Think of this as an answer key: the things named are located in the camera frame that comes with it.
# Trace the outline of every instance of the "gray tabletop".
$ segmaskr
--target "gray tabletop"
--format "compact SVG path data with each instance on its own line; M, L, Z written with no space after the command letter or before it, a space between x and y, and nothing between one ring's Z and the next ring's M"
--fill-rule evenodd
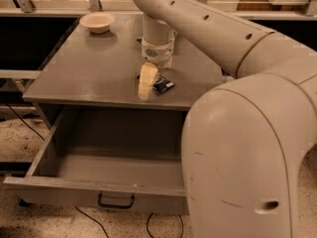
M78 104L188 110L207 90L220 84L221 71L210 58L181 35L175 41L172 67L161 69L175 87L138 96L141 56L141 13L114 13L115 23L104 34L78 25L24 94L35 103Z

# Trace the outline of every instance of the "drawer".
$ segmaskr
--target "drawer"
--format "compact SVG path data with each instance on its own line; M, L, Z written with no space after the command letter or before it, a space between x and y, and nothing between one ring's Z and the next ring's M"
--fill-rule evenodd
M187 214L180 161L184 111L67 106L24 178L25 201Z

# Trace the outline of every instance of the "small bowl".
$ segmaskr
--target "small bowl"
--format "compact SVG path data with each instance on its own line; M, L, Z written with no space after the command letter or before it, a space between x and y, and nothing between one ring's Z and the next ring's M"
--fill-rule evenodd
M84 15L79 23L94 34L102 34L109 30L110 24L115 21L115 17L107 12L92 12Z

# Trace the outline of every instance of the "drawer handle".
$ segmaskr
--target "drawer handle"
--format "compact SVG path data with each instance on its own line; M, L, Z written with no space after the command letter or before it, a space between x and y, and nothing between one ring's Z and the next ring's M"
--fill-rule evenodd
M130 209L134 202L135 202L135 197L132 195L130 197L130 202L127 205L116 205L116 204L108 204L108 203L103 203L101 202L102 200L102 193L98 194L98 205L101 207L105 207L105 208L110 208L110 209Z

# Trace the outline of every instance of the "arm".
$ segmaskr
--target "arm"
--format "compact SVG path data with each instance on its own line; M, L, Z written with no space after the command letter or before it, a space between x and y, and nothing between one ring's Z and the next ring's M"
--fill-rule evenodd
M189 111L182 165L194 237L297 238L297 177L316 144L317 55L191 0L135 0L236 78Z

